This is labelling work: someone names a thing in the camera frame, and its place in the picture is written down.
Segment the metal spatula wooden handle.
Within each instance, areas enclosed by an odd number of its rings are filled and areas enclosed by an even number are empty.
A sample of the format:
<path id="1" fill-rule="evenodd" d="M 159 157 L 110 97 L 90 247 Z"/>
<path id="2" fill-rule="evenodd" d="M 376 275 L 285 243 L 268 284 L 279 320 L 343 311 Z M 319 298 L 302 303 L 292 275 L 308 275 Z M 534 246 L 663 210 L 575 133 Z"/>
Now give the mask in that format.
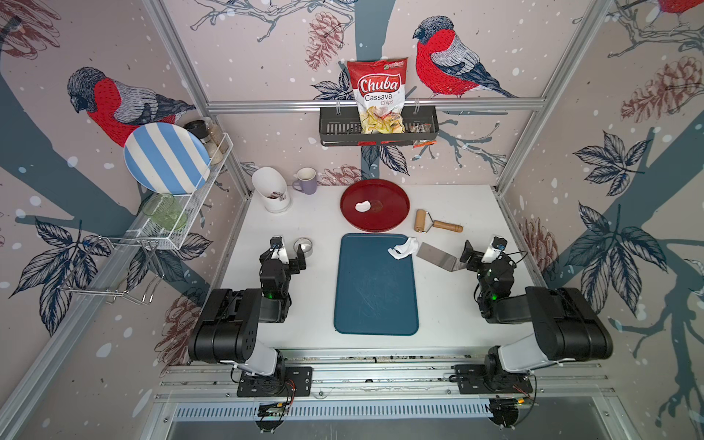
<path id="1" fill-rule="evenodd" d="M 416 256 L 445 271 L 454 272 L 467 269 L 466 262 L 461 262 L 457 257 L 427 243 L 421 244 Z"/>

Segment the wooden dough roller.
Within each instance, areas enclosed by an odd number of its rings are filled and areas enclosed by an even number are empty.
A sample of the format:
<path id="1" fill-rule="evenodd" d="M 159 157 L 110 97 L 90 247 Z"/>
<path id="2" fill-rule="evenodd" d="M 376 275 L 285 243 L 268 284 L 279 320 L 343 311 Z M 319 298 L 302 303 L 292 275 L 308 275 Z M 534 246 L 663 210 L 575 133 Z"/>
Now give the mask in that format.
<path id="1" fill-rule="evenodd" d="M 414 220 L 414 231 L 417 233 L 427 233 L 431 229 L 442 229 L 454 233 L 462 233 L 464 228 L 462 225 L 451 224 L 440 220 L 434 220 L 429 212 L 424 209 L 416 211 Z"/>

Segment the white dough piece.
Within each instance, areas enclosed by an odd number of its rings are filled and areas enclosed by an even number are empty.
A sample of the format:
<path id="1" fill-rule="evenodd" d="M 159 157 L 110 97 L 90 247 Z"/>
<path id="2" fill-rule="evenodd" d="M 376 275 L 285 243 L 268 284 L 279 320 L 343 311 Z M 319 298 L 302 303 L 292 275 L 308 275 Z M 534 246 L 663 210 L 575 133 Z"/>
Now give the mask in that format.
<path id="1" fill-rule="evenodd" d="M 390 247 L 388 253 L 396 260 L 403 260 L 414 255 L 418 249 L 420 249 L 420 243 L 417 238 L 409 236 L 403 244 Z"/>

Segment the teal cutting board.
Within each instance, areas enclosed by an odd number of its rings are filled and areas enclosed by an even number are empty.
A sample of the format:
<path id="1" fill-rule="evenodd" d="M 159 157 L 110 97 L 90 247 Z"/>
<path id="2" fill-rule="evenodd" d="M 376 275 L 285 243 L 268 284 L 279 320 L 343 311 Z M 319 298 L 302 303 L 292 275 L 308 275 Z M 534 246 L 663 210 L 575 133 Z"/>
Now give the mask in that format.
<path id="1" fill-rule="evenodd" d="M 349 233 L 341 238 L 334 326 L 344 335 L 410 337 L 419 329 L 413 259 L 389 253 L 399 234 Z"/>

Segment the round cut dough wrapper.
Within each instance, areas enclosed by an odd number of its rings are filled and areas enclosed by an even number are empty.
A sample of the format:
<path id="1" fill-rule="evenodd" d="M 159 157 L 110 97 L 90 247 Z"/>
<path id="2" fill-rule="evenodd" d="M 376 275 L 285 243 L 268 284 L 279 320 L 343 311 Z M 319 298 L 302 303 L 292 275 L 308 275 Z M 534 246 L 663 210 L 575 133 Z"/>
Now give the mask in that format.
<path id="1" fill-rule="evenodd" d="M 363 201 L 355 205 L 355 209 L 359 213 L 366 213 L 371 209 L 370 201 Z"/>

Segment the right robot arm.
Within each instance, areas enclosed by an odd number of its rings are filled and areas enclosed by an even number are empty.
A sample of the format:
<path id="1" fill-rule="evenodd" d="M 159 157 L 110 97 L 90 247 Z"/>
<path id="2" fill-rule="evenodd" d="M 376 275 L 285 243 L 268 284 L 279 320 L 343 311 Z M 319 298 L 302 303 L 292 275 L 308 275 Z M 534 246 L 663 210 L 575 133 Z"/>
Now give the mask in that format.
<path id="1" fill-rule="evenodd" d="M 485 252 L 465 242 L 460 263 L 476 273 L 475 302 L 489 324 L 529 323 L 533 333 L 511 344 L 494 346 L 485 357 L 484 378 L 492 388 L 560 362 L 608 359 L 612 337 L 581 291 L 528 286 L 512 295 L 517 262 L 497 236 Z"/>

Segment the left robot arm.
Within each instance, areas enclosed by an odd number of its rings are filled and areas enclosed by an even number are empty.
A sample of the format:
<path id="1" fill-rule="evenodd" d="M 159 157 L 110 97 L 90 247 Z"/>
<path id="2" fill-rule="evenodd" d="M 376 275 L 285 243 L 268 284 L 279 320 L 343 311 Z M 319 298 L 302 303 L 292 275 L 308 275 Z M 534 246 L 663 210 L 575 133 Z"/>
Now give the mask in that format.
<path id="1" fill-rule="evenodd" d="M 256 379 L 284 381 L 283 357 L 258 341 L 260 324 L 282 324 L 293 304 L 293 275 L 306 269 L 306 247 L 298 244 L 290 257 L 275 236 L 260 255 L 260 286 L 235 291 L 214 289 L 203 306 L 188 342 L 194 361 L 229 364 Z"/>

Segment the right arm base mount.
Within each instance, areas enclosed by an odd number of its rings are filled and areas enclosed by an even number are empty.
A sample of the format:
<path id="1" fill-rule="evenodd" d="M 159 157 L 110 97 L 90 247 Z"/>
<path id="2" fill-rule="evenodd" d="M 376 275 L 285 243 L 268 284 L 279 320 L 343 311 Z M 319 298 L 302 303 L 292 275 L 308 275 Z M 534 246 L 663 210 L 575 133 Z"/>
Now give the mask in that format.
<path id="1" fill-rule="evenodd" d="M 495 359 L 484 364 L 458 364 L 448 380 L 458 385 L 464 395 L 518 393 L 527 396 L 534 391 L 527 374 L 507 372 Z"/>

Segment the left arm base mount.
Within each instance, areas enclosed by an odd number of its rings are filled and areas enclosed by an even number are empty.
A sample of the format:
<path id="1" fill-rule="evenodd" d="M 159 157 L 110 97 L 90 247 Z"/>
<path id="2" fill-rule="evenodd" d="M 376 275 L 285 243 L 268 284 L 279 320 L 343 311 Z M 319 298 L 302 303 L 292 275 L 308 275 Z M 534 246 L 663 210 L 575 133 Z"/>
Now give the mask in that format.
<path id="1" fill-rule="evenodd" d="M 308 397 L 313 382 L 313 368 L 287 367 L 279 359 L 271 376 L 261 376 L 243 371 L 236 381 L 239 398 L 258 397 Z"/>

